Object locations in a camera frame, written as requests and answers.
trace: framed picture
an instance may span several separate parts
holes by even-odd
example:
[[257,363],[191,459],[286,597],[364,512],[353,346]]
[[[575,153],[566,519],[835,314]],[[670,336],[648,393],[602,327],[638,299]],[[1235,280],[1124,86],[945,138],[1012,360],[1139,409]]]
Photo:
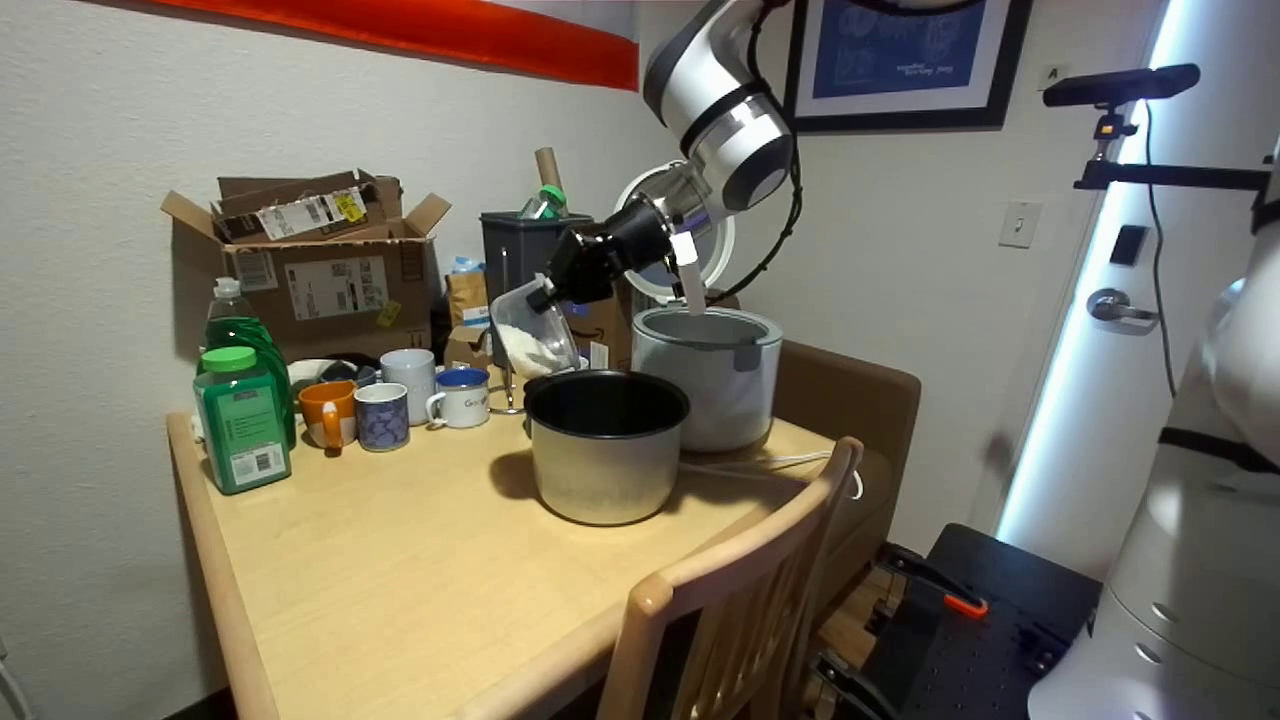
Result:
[[1002,127],[1031,0],[892,17],[796,0],[788,110],[802,133]]

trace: black cable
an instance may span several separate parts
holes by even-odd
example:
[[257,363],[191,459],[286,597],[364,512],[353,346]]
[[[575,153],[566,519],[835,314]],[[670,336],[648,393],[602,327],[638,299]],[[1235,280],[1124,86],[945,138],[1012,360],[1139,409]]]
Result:
[[[773,9],[779,9],[779,2],[763,2],[760,17],[756,17],[756,24],[754,24],[749,65],[754,65],[754,74],[756,74],[763,99],[775,102],[775,106],[786,106],[786,102],[773,96],[773,86],[763,84],[763,72],[760,72],[760,26],[763,26],[763,19],[768,19]],[[760,256],[760,265],[756,265],[749,274],[741,274],[729,293],[713,293],[708,304],[726,304],[726,299],[731,299],[736,293],[743,293],[749,282],[756,282],[756,274],[775,260],[775,250],[779,250],[779,247],[788,243],[788,237],[796,230],[802,211],[804,211],[802,138],[796,138],[796,133],[794,133],[794,169],[788,169],[788,171],[794,171],[794,206],[788,206],[788,218],[786,218],[786,229],[775,230],[773,247],[768,247],[768,250]]]
[[[1148,110],[1148,134],[1145,134],[1145,156],[1148,165],[1157,165],[1157,153],[1151,153],[1151,134],[1157,134],[1157,110],[1151,102],[1145,102]],[[1151,293],[1157,293],[1157,327],[1159,327],[1159,354],[1163,354],[1163,385],[1168,385],[1168,396],[1178,396],[1178,379],[1173,379],[1173,350],[1168,350],[1168,313],[1163,313],[1163,218],[1159,218],[1159,204],[1157,204],[1157,183],[1148,183],[1148,215],[1151,215],[1151,229],[1157,229],[1157,250],[1151,250]]]

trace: condiment bottle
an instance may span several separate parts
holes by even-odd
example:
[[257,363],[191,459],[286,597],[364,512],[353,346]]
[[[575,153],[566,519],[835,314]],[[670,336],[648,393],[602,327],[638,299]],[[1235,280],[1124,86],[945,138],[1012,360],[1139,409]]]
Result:
[[279,421],[279,393],[272,371],[249,343],[200,350],[195,405],[213,482],[225,497],[286,479],[290,434]]

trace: wall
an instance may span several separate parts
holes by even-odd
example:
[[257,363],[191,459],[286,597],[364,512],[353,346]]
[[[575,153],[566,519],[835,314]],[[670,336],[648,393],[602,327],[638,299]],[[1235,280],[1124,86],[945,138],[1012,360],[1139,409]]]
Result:
[[[163,716],[219,666],[161,429],[191,377],[161,195],[213,195],[225,171],[395,171],[408,195],[458,204],[453,256],[478,247],[483,206],[523,199],[535,142],[557,142],[575,204],[606,211],[673,138],[628,93],[70,0],[0,9],[0,644],[43,716]],[[1037,84],[1050,65],[1130,59],[1145,9],[1037,0],[1006,133],[804,134],[809,215],[749,304],[924,377],[897,519],[908,544],[1002,506],[994,439],[1020,439],[1094,211],[1064,192],[1094,116],[1050,116]],[[643,39],[679,12],[643,2]],[[786,31],[768,49],[779,72]],[[1039,204],[1027,250],[996,247],[1012,199]],[[749,215],[743,243],[775,218]]]

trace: bottle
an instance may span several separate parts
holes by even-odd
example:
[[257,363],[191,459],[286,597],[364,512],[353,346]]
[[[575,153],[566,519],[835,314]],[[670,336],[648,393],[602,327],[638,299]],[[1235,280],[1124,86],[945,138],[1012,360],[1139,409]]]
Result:
[[557,224],[568,211],[557,149],[535,149],[535,195],[523,204],[523,218]]
[[291,410],[291,389],[290,389],[290,363],[279,343],[272,341],[267,323],[245,304],[242,280],[219,274],[213,282],[208,323],[206,323],[206,350],[249,343],[257,360],[272,371],[277,385],[277,409],[286,424],[286,448],[295,442],[295,410]]
[[257,346],[225,343],[200,350],[195,405],[213,482],[225,497],[286,479],[291,472],[277,377],[257,360]]

